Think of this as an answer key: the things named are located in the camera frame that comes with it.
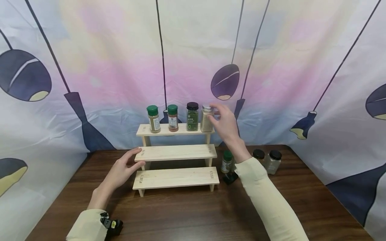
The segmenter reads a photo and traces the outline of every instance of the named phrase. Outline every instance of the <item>black clip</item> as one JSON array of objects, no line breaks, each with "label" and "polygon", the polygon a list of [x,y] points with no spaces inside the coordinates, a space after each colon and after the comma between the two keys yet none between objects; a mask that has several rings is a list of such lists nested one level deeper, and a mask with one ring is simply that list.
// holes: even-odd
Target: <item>black clip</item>
[{"label": "black clip", "polygon": [[227,184],[227,185],[231,185],[232,183],[234,183],[234,181],[236,181],[237,179],[239,178],[239,175],[237,175],[237,173],[235,172],[228,172],[227,174],[225,174],[225,176],[223,176],[223,180],[224,182]]},{"label": "black clip", "polygon": [[107,212],[102,213],[100,217],[101,223],[107,228],[107,237],[120,234],[123,228],[123,222],[121,220],[110,220]]}]

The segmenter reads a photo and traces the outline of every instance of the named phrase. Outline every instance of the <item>forearm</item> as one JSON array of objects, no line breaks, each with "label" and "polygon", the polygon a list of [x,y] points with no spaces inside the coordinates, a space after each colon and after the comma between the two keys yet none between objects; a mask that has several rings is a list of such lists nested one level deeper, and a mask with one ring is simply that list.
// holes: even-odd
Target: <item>forearm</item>
[{"label": "forearm", "polygon": [[107,207],[107,203],[110,200],[110,197],[113,193],[113,190],[109,187],[103,185],[99,185],[91,196],[90,203],[87,209],[102,209],[105,210]]},{"label": "forearm", "polygon": [[105,213],[112,193],[113,189],[107,187],[104,183],[93,191],[87,210],[79,215],[66,240],[105,240],[107,228],[101,223],[100,218],[101,214]]},{"label": "forearm", "polygon": [[271,240],[308,240],[295,212],[259,161],[250,158],[236,164],[236,172]]},{"label": "forearm", "polygon": [[236,163],[241,163],[252,157],[251,154],[248,152],[244,141],[241,138],[239,137],[230,138],[229,140],[225,140],[224,142],[226,143],[230,152],[232,152],[232,155],[235,158]]}]

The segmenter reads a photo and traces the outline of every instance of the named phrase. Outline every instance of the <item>black cap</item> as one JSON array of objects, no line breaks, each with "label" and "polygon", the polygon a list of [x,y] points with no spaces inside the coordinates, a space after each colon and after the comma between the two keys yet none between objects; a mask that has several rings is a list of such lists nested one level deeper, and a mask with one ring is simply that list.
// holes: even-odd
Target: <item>black cap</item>
[{"label": "black cap", "polygon": [[186,104],[188,110],[198,110],[198,104],[196,102],[189,102]]},{"label": "black cap", "polygon": [[256,159],[264,159],[265,153],[263,150],[255,149],[252,153],[252,156]]},{"label": "black cap", "polygon": [[269,153],[269,156],[272,158],[272,159],[275,159],[275,160],[281,160],[281,153],[277,150],[272,150],[270,153]]}]

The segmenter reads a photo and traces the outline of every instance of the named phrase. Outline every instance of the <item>green cap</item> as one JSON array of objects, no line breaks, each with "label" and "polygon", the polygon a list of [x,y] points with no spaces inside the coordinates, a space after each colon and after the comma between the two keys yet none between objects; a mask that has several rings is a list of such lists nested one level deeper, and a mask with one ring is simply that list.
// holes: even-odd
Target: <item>green cap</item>
[{"label": "green cap", "polygon": [[178,106],[176,106],[175,104],[168,105],[168,113],[170,115],[176,115],[177,114],[177,109],[178,109]]},{"label": "green cap", "polygon": [[224,151],[223,158],[226,161],[231,161],[233,158],[232,152],[230,152],[229,150]]},{"label": "green cap", "polygon": [[149,116],[156,116],[158,115],[158,107],[156,105],[149,105],[147,108],[147,114]]}]

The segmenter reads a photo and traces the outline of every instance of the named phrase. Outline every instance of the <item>beige sleeve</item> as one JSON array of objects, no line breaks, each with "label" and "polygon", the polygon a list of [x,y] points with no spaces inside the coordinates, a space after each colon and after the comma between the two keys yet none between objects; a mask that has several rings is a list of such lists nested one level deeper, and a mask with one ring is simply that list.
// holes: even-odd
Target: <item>beige sleeve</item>
[{"label": "beige sleeve", "polygon": [[236,173],[264,223],[272,241],[308,240],[290,205],[255,158],[236,164]]},{"label": "beige sleeve", "polygon": [[89,209],[80,213],[68,233],[67,241],[104,241],[107,228],[100,222],[100,215],[106,211]]}]

